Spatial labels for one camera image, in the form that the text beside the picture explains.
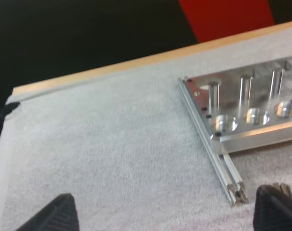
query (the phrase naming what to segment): red fabric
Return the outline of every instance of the red fabric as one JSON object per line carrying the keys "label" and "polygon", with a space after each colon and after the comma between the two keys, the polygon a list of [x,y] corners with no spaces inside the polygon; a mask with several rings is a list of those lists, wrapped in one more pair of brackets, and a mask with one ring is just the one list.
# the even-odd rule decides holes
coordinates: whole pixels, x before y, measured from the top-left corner
{"label": "red fabric", "polygon": [[268,0],[179,0],[199,42],[274,25]]}

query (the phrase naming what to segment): screw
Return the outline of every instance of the screw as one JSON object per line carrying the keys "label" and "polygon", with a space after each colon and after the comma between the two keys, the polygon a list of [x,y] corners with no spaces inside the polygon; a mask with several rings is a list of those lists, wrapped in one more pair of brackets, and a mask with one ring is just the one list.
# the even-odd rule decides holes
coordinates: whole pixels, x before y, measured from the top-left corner
{"label": "screw", "polygon": [[222,133],[219,132],[219,131],[217,131],[214,135],[215,135],[215,136],[222,136]]}

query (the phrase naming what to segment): counterbored hole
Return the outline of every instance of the counterbored hole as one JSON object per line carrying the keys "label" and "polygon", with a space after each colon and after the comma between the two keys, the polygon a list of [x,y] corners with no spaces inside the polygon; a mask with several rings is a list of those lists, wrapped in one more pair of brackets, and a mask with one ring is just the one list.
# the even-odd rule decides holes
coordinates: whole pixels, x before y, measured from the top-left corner
{"label": "counterbored hole", "polygon": [[213,121],[213,127],[219,132],[234,131],[237,128],[236,118],[228,115],[218,115]]}
{"label": "counterbored hole", "polygon": [[279,117],[292,118],[292,102],[280,102],[275,106],[274,110]]}
{"label": "counterbored hole", "polygon": [[269,115],[259,108],[250,108],[245,115],[245,120],[247,124],[264,125],[268,123]]}

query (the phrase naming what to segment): wooden table edge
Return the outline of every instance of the wooden table edge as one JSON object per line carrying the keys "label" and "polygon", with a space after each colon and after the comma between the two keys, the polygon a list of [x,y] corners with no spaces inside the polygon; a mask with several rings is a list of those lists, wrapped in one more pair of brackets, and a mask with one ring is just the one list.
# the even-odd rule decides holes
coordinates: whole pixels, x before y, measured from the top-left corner
{"label": "wooden table edge", "polygon": [[153,64],[153,63],[158,63],[158,62],[167,61],[171,59],[176,59],[176,58],[180,58],[186,55],[200,53],[203,51],[209,51],[209,50],[220,48],[220,47],[230,45],[233,43],[268,35],[268,34],[278,32],[290,27],[292,27],[292,22],[283,23],[283,24],[270,26],[270,27],[266,27],[266,28],[262,28],[258,30],[253,30],[253,31],[225,37],[225,38],[212,40],[209,42],[204,42],[204,43],[200,43],[200,44],[196,44],[196,45],[192,45],[188,47],[179,48],[172,51],[154,54],[154,55],[146,56],[139,59],[125,61],[118,64],[103,66],[96,69],[78,72],[78,73],[74,73],[74,74],[70,74],[70,75],[66,75],[62,77],[56,77],[56,78],[47,79],[40,82],[26,84],[19,87],[15,87],[13,89],[12,95],[28,93],[28,92],[38,91],[38,90],[46,90],[46,89],[57,87],[63,84],[73,83],[76,81],[81,81],[81,80],[89,79],[96,76],[101,76],[101,75],[106,75],[106,74],[110,74],[117,71],[132,69],[132,68],[147,65],[147,64]]}

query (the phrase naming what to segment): table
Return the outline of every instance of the table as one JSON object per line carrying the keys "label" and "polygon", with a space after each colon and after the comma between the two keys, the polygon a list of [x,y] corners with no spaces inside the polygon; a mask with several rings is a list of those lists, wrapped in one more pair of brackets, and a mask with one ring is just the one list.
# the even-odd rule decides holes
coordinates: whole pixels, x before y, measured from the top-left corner
{"label": "table", "polygon": [[277,31],[281,31],[287,28],[292,27],[292,22],[283,23],[275,26],[270,26],[254,31],[249,31],[233,36],[229,36],[226,38],[220,38],[209,42],[204,42],[197,45],[192,45],[184,48],[179,48],[173,51],[167,51],[160,54],[155,54],[131,61],[126,61],[119,64],[113,64],[109,66],[104,66],[92,70],[87,70],[79,73],[74,73],[70,75],[66,75],[63,77],[52,78],[36,83],[31,83],[19,87],[15,87],[13,90],[13,95],[20,94],[20,93],[27,93],[37,90],[46,90],[52,87],[56,87],[66,83],[72,83],[76,81],[81,81],[85,79],[89,79],[95,76],[105,75],[116,71],[123,71],[131,68],[135,68],[138,66],[143,66],[147,64],[153,64],[157,62],[167,61],[170,59],[180,58],[186,55],[200,53],[204,51],[209,51],[212,49],[216,49],[222,46],[230,45],[233,43],[245,41],[252,38],[257,38],[260,36],[268,35]]}
{"label": "table", "polygon": [[0,231],[60,193],[75,197],[84,231],[252,230],[257,187],[292,188],[292,142],[231,157],[250,201],[232,209],[177,78],[291,56],[292,27],[279,26],[16,88],[0,138]]}

